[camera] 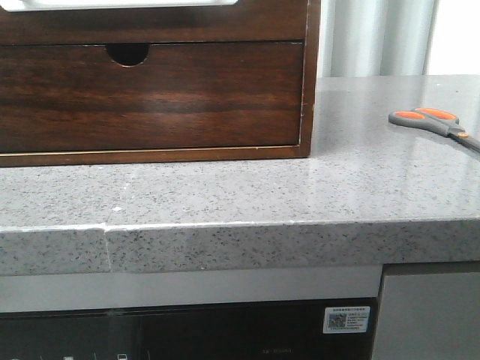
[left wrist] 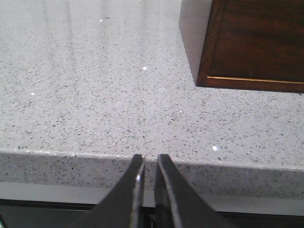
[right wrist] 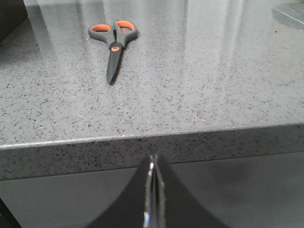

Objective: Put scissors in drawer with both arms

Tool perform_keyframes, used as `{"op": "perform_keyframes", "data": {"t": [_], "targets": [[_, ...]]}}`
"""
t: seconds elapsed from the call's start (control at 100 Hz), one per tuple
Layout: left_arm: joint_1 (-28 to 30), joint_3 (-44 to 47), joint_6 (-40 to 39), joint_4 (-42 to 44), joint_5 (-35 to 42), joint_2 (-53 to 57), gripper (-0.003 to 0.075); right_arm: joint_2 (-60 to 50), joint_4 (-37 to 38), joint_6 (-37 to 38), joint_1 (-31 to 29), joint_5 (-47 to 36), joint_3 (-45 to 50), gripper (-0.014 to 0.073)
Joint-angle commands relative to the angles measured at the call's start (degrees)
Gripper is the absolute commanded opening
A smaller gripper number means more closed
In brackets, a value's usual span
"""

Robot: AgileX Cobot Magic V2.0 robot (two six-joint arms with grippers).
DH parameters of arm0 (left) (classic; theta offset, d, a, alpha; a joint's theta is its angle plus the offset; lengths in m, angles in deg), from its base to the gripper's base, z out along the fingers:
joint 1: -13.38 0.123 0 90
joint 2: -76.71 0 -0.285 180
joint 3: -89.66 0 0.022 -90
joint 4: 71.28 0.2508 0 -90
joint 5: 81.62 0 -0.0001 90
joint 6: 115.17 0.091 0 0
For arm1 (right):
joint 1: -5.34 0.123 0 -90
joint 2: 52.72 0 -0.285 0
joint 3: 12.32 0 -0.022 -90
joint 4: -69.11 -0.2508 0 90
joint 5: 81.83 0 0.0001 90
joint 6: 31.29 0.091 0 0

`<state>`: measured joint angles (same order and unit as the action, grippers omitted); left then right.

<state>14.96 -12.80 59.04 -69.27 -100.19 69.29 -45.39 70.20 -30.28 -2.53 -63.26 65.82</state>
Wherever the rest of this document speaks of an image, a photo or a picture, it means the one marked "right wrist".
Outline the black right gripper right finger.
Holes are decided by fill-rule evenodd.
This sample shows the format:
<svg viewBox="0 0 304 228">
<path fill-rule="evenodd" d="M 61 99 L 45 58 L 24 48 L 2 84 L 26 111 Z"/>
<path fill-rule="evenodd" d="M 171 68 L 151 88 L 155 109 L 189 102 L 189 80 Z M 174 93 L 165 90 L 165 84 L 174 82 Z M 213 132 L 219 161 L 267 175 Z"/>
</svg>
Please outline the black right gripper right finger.
<svg viewBox="0 0 304 228">
<path fill-rule="evenodd" d="M 187 190 L 163 155 L 154 157 L 160 228 L 227 228 Z"/>
</svg>

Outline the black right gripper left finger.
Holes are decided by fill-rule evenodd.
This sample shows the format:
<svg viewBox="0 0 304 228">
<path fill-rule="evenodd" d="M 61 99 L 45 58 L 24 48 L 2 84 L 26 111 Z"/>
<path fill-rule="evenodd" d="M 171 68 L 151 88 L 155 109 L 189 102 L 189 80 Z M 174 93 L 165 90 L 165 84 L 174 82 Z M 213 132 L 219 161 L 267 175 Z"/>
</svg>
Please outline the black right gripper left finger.
<svg viewBox="0 0 304 228">
<path fill-rule="evenodd" d="M 142 159 L 117 199 L 89 228 L 149 228 L 152 217 L 152 156 Z"/>
</svg>

